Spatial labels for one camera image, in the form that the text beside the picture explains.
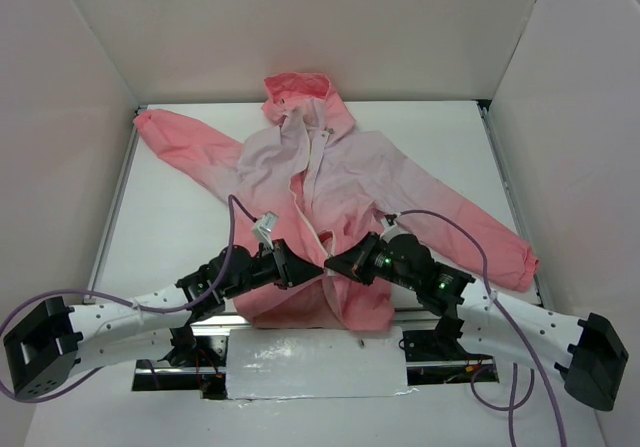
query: metal frame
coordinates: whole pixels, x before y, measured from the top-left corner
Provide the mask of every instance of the metal frame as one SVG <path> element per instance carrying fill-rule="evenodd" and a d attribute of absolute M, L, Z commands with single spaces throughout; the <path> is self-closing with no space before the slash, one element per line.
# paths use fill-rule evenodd
<path fill-rule="evenodd" d="M 134 127 L 129 137 L 129 143 L 127 144 L 127 150 L 125 152 L 122 167 L 120 168 L 120 174 L 118 175 L 118 182 L 116 183 L 113 199 L 111 200 L 111 206 L 109 207 L 109 213 L 107 214 L 107 220 L 105 222 L 104 230 L 102 231 L 102 237 L 100 238 L 100 244 L 98 245 L 98 252 L 96 253 L 96 260 L 91 270 L 91 277 L 89 277 L 89 284 L 87 290 L 94 291 L 96 285 L 100 281 L 102 271 L 104 270 L 104 263 L 106 261 L 107 253 L 109 252 L 109 246 L 111 245 L 111 238 L 118 219 L 118 213 L 120 212 L 120 205 L 122 204 L 122 198 L 127 186 L 127 179 L 129 178 L 129 172 L 131 171 L 131 164 L 133 164 L 133 157 L 138 145 L 139 134 Z M 95 302 L 90 294 L 85 296 L 84 303 L 92 304 Z"/>

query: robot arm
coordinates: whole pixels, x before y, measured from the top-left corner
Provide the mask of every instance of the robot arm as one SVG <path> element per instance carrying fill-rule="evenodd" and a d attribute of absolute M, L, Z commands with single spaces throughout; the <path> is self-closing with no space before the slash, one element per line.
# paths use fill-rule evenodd
<path fill-rule="evenodd" d="M 286 289 L 321 275 L 322 268 L 296 256 L 284 240 L 271 241 L 274 218 L 267 214 L 256 222 L 254 233 L 263 241 L 258 253 L 233 246 L 217 289 L 188 310 L 152 313 L 140 306 L 181 307 L 200 297 L 221 272 L 226 250 L 175 286 L 130 299 L 133 307 L 67 306 L 62 297 L 41 302 L 4 338 L 16 398 L 45 395 L 71 375 L 126 360 L 180 365 L 195 346 L 190 324 L 221 313 L 225 299 L 270 283 Z M 497 291 L 487 292 L 469 274 L 434 261 L 427 247 L 392 222 L 388 219 L 382 236 L 370 232 L 325 267 L 363 284 L 381 277 L 414 291 L 441 317 L 436 336 L 448 349 L 532 367 L 521 338 L 494 305 Z M 607 319 L 561 315 L 508 295 L 501 295 L 500 303 L 569 394 L 595 409 L 613 408 L 628 353 Z"/>
<path fill-rule="evenodd" d="M 371 284 L 381 277 L 416 293 L 441 317 L 439 342 L 449 349 L 485 354 L 535 368 L 528 350 L 498 310 L 498 292 L 488 293 L 466 272 L 436 262 L 415 235 L 390 223 L 382 236 L 370 232 L 357 245 L 325 262 L 352 280 Z M 395 230 L 395 235 L 388 232 Z M 576 400 L 611 410 L 629 355 L 611 323 L 596 314 L 587 320 L 558 314 L 509 295 L 500 303 L 517 322 L 550 376 Z"/>
<path fill-rule="evenodd" d="M 225 299 L 275 283 L 287 289 L 322 274 L 295 255 L 284 240 L 261 244 L 256 255 L 233 246 L 218 287 L 189 310 L 153 313 L 139 308 L 180 307 L 201 295 L 221 271 L 226 249 L 175 285 L 129 301 L 67 306 L 62 297 L 41 302 L 4 338 L 17 399 L 39 397 L 80 372 L 126 360 L 179 363 L 194 347 L 190 324 L 224 310 Z"/>

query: jacket sleeve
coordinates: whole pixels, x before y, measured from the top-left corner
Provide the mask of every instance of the jacket sleeve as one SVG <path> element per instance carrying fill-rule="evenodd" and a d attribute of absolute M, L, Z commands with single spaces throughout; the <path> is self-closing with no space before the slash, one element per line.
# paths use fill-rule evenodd
<path fill-rule="evenodd" d="M 162 109 L 145 110 L 133 123 L 160 159 L 217 197 L 225 199 L 239 184 L 240 142 L 199 120 Z"/>
<path fill-rule="evenodd" d="M 467 230 L 483 247 L 489 262 L 489 279 L 510 290 L 523 292 L 533 280 L 538 258 L 530 244 L 470 200 L 447 187 L 407 158 L 390 141 L 373 174 L 377 207 L 385 213 L 425 209 L 442 214 Z M 453 226 L 433 216 L 401 217 L 401 225 L 422 242 L 459 266 L 482 271 L 476 247 Z"/>

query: cable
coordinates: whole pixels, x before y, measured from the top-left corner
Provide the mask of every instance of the cable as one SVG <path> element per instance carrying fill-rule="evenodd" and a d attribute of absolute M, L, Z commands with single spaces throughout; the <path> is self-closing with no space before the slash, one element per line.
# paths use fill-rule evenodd
<path fill-rule="evenodd" d="M 198 352 L 196 352 L 196 380 L 198 381 L 198 388 L 202 390 L 202 379 L 200 378 L 200 359 Z"/>
<path fill-rule="evenodd" d="M 511 394 L 509 395 L 509 409 L 508 409 L 508 417 L 509 420 L 507 424 L 509 425 L 509 441 L 511 442 L 512 447 L 516 447 L 516 433 L 513 422 L 513 414 L 516 411 L 515 403 L 516 403 L 516 390 L 518 389 L 518 365 L 513 364 L 513 379 L 511 380 Z"/>
<path fill-rule="evenodd" d="M 433 217 L 437 217 L 441 220 L 444 220 L 449 225 L 453 226 L 462 235 L 464 235 L 467 239 L 469 239 L 471 243 L 476 247 L 476 249 L 478 249 L 478 252 L 482 257 L 482 280 L 484 282 L 484 287 L 487 291 L 487 294 L 491 295 L 491 286 L 489 284 L 489 260 L 487 259 L 487 254 L 482 248 L 482 246 L 478 243 L 478 241 L 474 239 L 469 232 L 467 232 L 464 228 L 459 226 L 453 220 L 445 217 L 442 214 L 438 214 L 437 212 L 432 212 L 430 210 L 423 210 L 423 209 L 405 210 L 404 212 L 400 212 L 399 214 L 397 214 L 397 216 L 400 217 L 402 215 L 408 215 L 408 214 L 426 214 L 426 215 L 431 215 Z M 511 327 L 516 332 L 518 337 L 520 337 L 520 340 L 522 340 L 522 343 L 529 351 L 529 355 L 531 355 L 531 358 L 533 359 L 534 364 L 536 364 L 536 368 L 538 369 L 538 372 L 540 372 L 540 377 L 542 377 L 542 383 L 544 384 L 544 387 L 549 396 L 551 407 L 553 408 L 553 415 L 555 416 L 556 425 L 558 427 L 558 436 L 560 437 L 560 445 L 561 447 L 567 447 L 567 434 L 565 432 L 564 422 L 562 421 L 562 414 L 560 413 L 560 406 L 558 405 L 558 399 L 556 398 L 556 394 L 554 393 L 553 387 L 551 386 L 551 381 L 549 380 L 549 376 L 547 375 L 547 372 L 544 370 L 544 366 L 542 365 L 542 361 L 540 360 L 540 357 L 538 356 L 537 352 L 533 348 L 533 345 L 531 345 L 531 342 L 529 342 L 529 339 L 527 339 L 527 336 L 524 333 L 524 331 L 520 328 L 518 323 L 509 313 L 509 311 L 505 309 L 502 303 L 496 298 L 493 304 L 498 308 L 500 312 L 502 312 L 502 315 L 504 315 L 504 317 L 507 319 L 507 322 L 511 324 Z M 509 417 L 510 417 L 510 422 L 512 422 L 513 415 L 510 415 Z M 513 426 L 509 425 L 509 429 L 511 431 L 513 429 Z"/>
<path fill-rule="evenodd" d="M 218 273 L 218 276 L 216 277 L 216 279 L 209 285 L 209 287 L 198 297 L 196 297 L 194 300 L 192 300 L 191 302 L 188 302 L 184 305 L 181 305 L 179 307 L 170 307 L 170 308 L 166 308 L 166 309 L 161 309 L 161 308 L 157 308 L 157 307 L 149 307 L 149 306 L 145 306 L 145 305 L 136 305 L 136 309 L 140 309 L 143 312 L 152 312 L 155 314 L 171 314 L 171 313 L 175 313 L 175 312 L 181 312 L 183 310 L 187 310 L 190 309 L 192 307 L 194 307 L 195 305 L 197 305 L 198 303 L 200 303 L 202 300 L 204 300 L 206 297 L 208 297 L 217 287 L 218 284 L 220 284 L 220 282 L 222 281 L 222 279 L 224 278 L 224 274 L 227 271 L 227 268 L 229 267 L 229 263 L 231 262 L 231 252 L 233 251 L 233 239 L 235 237 L 235 224 L 236 224 L 236 219 L 235 219 L 235 213 L 233 210 L 233 203 L 235 203 L 236 205 L 238 205 L 240 207 L 240 210 L 242 210 L 242 212 L 244 214 L 247 215 L 247 217 L 249 217 L 250 219 L 255 219 L 255 217 L 253 215 L 251 215 L 249 213 L 249 211 L 242 205 L 242 203 L 238 200 L 238 198 L 235 195 L 229 195 L 229 197 L 227 198 L 227 204 L 229 206 L 229 243 L 227 245 L 227 251 L 225 252 L 225 256 L 224 256 L 224 260 L 222 261 L 222 266 L 220 268 L 220 271 Z M 44 292 L 42 294 L 38 294 L 34 297 L 31 297 L 30 299 L 25 300 L 24 302 L 22 302 L 20 305 L 18 305 L 18 307 L 16 307 L 15 309 L 13 309 L 11 312 L 9 312 L 9 315 L 7 316 L 7 318 L 2 322 L 2 324 L 0 324 L 0 337 L 3 337 L 5 330 L 7 329 L 9 323 L 20 313 L 22 312 L 25 308 L 27 308 L 29 305 L 38 302 L 39 300 L 44 300 L 44 299 L 48 299 L 50 297 L 56 297 L 58 295 L 87 295 L 90 294 L 92 297 L 97 297 L 99 299 L 105 299 L 105 300 L 109 300 L 111 302 L 114 302 L 116 304 L 120 304 L 120 305 L 124 305 L 126 307 L 134 307 L 134 304 L 128 300 L 125 300 L 121 297 L 117 297 L 115 295 L 111 295 L 111 294 L 107 294 L 104 292 L 90 292 L 87 290 L 80 290 L 80 289 L 59 289 L 59 290 L 51 290 L 49 292 Z M 75 384 L 73 384 L 71 387 L 68 387 L 56 394 L 52 394 L 49 395 L 47 397 L 38 397 L 36 399 L 29 399 L 29 400 L 22 400 L 22 399 L 17 399 L 15 394 L 13 392 L 11 392 L 11 390 L 4 384 L 4 382 L 2 382 L 2 380 L 0 379 L 0 392 L 3 393 L 4 395 L 6 395 L 7 397 L 9 397 L 10 399 L 16 400 L 18 402 L 25 402 L 25 403 L 30 403 L 30 404 L 37 404 L 37 403 L 41 403 L 41 402 L 47 402 L 48 400 L 53 400 L 56 399 L 64 394 L 66 394 L 67 392 L 69 392 L 70 390 L 74 389 L 75 387 L 79 386 L 80 384 L 82 384 L 83 382 L 85 382 L 86 380 L 88 380 L 90 377 L 92 377 L 93 375 L 95 375 L 98 370 L 100 369 L 94 369 L 91 372 L 89 372 L 87 375 L 85 375 L 84 377 L 82 377 L 78 382 L 76 382 Z"/>
<path fill-rule="evenodd" d="M 513 365 L 514 365 L 514 371 L 517 372 L 518 365 L 517 364 L 513 364 Z M 482 372 L 485 372 L 485 371 L 487 371 L 489 369 L 492 369 L 493 367 L 494 367 L 493 365 L 485 365 L 485 366 L 482 366 L 482 367 L 476 369 L 476 371 L 471 376 L 471 382 L 470 382 L 470 384 L 471 384 L 471 392 L 473 393 L 473 396 L 476 399 L 478 399 L 478 402 L 480 402 L 485 407 L 488 407 L 491 410 L 497 410 L 498 412 L 508 412 L 510 406 L 502 407 L 502 406 L 495 405 L 495 404 L 492 404 L 490 402 L 487 402 L 485 399 L 480 397 L 480 394 L 478 393 L 478 391 L 476 389 L 476 381 L 477 381 L 478 375 L 480 375 Z M 512 407 L 513 410 L 517 410 L 520 407 L 522 407 L 524 404 L 527 403 L 527 401 L 531 397 L 531 394 L 533 393 L 533 386 L 535 385 L 535 382 L 536 382 L 536 372 L 535 372 L 535 370 L 531 369 L 531 380 L 529 381 L 529 388 L 527 389 L 527 393 L 524 395 L 524 397 L 522 398 L 522 400 L 520 402 L 518 402 L 516 405 L 514 405 Z"/>
<path fill-rule="evenodd" d="M 149 367 L 149 371 L 151 371 L 151 376 L 153 377 L 153 383 L 156 386 L 156 390 L 160 390 L 160 379 L 158 378 L 156 369 L 153 367 L 153 362 L 151 362 L 151 360 L 149 359 L 145 359 L 143 360 L 143 362 L 147 364 L 147 366 Z"/>
<path fill-rule="evenodd" d="M 242 202 L 240 202 L 240 200 L 238 200 L 238 198 L 235 195 L 233 194 L 230 195 L 229 199 L 231 199 L 238 206 L 238 208 L 244 213 L 244 215 L 246 215 L 247 217 L 249 217 L 249 219 L 251 219 L 252 222 L 255 223 L 258 221 L 258 218 L 253 216 L 251 212 L 249 212 L 247 208 L 244 205 L 242 205 Z"/>
<path fill-rule="evenodd" d="M 207 360 L 207 362 L 209 362 L 211 364 L 211 367 L 213 367 L 213 370 L 215 370 L 216 372 L 216 377 L 220 378 L 220 372 L 218 372 L 218 367 L 216 366 L 216 364 L 213 362 L 213 360 L 211 360 L 211 357 L 209 357 L 207 355 L 207 352 L 204 349 L 200 349 L 200 352 L 202 352 L 202 355 L 204 356 L 204 358 Z"/>

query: pink fabric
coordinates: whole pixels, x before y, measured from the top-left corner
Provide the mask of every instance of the pink fabric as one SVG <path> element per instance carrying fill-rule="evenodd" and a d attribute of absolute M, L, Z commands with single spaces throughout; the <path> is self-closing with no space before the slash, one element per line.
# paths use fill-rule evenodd
<path fill-rule="evenodd" d="M 328 255 L 380 231 L 381 212 L 422 208 L 440 212 L 484 247 L 489 277 L 508 289 L 531 284 L 538 259 L 529 244 L 478 206 L 429 175 L 379 132 L 361 132 L 329 79 L 279 74 L 265 80 L 262 109 L 274 122 L 243 144 L 204 123 L 165 110 L 146 110 L 135 124 L 160 157 L 225 198 L 235 193 L 255 214 L 280 220 L 273 238 L 322 265 Z M 250 222 L 238 215 L 236 242 L 255 251 Z M 403 225 L 422 242 L 478 272 L 474 247 L 448 224 L 407 216 Z M 238 297 L 238 312 L 260 327 L 388 329 L 394 314 L 388 282 L 371 286 L 341 276 L 289 290 L 271 285 Z"/>

